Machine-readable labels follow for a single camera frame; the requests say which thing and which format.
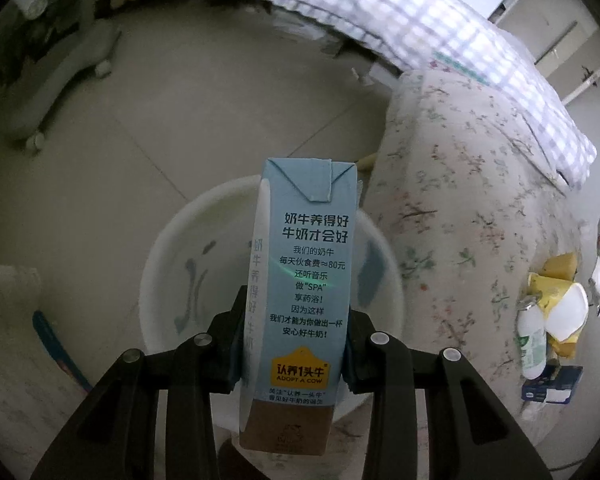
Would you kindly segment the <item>dark blue small box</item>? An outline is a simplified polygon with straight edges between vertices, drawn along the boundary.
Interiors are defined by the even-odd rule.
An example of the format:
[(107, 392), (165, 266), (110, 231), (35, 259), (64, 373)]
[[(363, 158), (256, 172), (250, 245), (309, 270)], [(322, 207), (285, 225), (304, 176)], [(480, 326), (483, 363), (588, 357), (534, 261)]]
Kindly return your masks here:
[(583, 374), (579, 365), (547, 364), (543, 373), (527, 379), (521, 388), (521, 399), (526, 402), (567, 405), (576, 392)]

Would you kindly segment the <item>white plastic bottle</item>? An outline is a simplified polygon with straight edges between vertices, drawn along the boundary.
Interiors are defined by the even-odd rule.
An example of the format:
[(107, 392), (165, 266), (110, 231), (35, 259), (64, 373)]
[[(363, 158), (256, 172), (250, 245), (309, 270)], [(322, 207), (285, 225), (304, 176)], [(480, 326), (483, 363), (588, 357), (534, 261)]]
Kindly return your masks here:
[(521, 374), (526, 379), (538, 378), (546, 367), (546, 331), (535, 296), (524, 297), (518, 304), (516, 331)]

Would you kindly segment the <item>yellow snack bag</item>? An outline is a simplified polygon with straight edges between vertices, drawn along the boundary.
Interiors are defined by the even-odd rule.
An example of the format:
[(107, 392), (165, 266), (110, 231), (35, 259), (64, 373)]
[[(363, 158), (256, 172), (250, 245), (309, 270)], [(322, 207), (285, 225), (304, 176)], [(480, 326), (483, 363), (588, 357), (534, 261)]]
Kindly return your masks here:
[(528, 275), (528, 292), (538, 300), (550, 348), (560, 357), (573, 360), (588, 320), (588, 295), (576, 282), (578, 257), (567, 252), (545, 261), (539, 273)]

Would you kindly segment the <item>light blue milk carton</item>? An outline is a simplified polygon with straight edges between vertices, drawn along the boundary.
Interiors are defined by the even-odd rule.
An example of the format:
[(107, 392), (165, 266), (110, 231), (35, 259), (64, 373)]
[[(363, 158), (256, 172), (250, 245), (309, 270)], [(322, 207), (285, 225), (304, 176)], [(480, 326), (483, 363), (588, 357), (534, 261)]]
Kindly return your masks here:
[(266, 161), (249, 263), (242, 448), (326, 450), (346, 348), (357, 210), (352, 162)]

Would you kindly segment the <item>white round trash bin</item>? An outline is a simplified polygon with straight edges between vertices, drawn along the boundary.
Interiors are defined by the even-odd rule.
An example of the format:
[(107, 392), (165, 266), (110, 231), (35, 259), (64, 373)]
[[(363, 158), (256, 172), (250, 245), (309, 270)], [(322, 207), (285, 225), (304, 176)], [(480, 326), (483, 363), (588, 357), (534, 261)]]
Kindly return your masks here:
[[(158, 236), (140, 281), (140, 327), (152, 353), (178, 348), (208, 330), (215, 315), (233, 307), (238, 289), (248, 292), (249, 263), (260, 176), (212, 188), (181, 210)], [(376, 330), (401, 337), (401, 275), (385, 237), (356, 211), (350, 309), (367, 314)], [(239, 431), (240, 385), (212, 398), (212, 418)], [(341, 375), (334, 414), (357, 408), (362, 396)]]

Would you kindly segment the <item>floral cloth left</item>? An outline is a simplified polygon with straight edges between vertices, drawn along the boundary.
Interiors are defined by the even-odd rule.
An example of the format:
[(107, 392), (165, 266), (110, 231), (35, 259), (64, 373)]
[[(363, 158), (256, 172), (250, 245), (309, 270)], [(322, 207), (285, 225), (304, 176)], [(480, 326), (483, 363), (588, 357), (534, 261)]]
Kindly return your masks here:
[(27, 479), (85, 392), (45, 350), (33, 327), (38, 271), (0, 264), (0, 459)]

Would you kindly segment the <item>floral bed sheet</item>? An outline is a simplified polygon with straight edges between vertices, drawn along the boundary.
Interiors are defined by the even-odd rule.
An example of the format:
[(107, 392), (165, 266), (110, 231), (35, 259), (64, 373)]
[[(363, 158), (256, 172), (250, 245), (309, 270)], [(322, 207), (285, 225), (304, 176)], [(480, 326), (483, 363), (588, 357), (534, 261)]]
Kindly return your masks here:
[(526, 115), (445, 68), (403, 74), (364, 207), (401, 273), (402, 340), (460, 349), (520, 416), (517, 302), (530, 273), (581, 246)]

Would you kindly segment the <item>grey wheeled chair base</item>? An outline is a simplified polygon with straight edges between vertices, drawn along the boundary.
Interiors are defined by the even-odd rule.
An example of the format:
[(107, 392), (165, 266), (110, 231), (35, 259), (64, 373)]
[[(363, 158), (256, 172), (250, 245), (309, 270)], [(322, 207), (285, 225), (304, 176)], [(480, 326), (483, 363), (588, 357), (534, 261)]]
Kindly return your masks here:
[(113, 21), (97, 20), (84, 32), (75, 32), (23, 71), (0, 101), (0, 136), (28, 140), (60, 97), (65, 86), (88, 68), (109, 61), (120, 30)]

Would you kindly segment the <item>white wardrobe cabinet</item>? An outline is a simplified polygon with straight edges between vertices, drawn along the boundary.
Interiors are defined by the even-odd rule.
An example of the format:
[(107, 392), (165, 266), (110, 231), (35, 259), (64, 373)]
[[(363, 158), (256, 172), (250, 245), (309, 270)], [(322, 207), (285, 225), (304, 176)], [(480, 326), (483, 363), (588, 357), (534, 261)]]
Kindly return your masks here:
[(582, 0), (504, 0), (493, 21), (565, 105), (600, 98), (600, 24)]

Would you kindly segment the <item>purple checkered quilt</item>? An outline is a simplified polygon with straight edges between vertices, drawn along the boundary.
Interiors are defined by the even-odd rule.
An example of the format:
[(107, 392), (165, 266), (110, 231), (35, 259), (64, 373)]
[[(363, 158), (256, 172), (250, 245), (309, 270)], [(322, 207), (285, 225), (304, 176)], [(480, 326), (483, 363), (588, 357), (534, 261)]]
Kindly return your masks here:
[(488, 20), (460, 0), (265, 0), (336, 29), (396, 66), (437, 61), (501, 92), (524, 113), (550, 168), (580, 188), (597, 156), (556, 91)]

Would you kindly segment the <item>teal handled tool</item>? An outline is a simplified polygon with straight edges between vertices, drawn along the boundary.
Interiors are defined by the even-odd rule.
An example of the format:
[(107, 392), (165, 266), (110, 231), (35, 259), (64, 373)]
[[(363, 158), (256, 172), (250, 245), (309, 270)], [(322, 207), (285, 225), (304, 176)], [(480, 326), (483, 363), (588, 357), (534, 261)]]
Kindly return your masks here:
[(47, 321), (42, 311), (35, 310), (33, 312), (32, 326), (46, 352), (58, 367), (71, 377), (86, 393), (89, 393), (92, 390), (91, 383), (80, 371), (79, 367), (76, 366), (71, 356), (68, 355), (68, 352), (57, 338), (50, 322)]

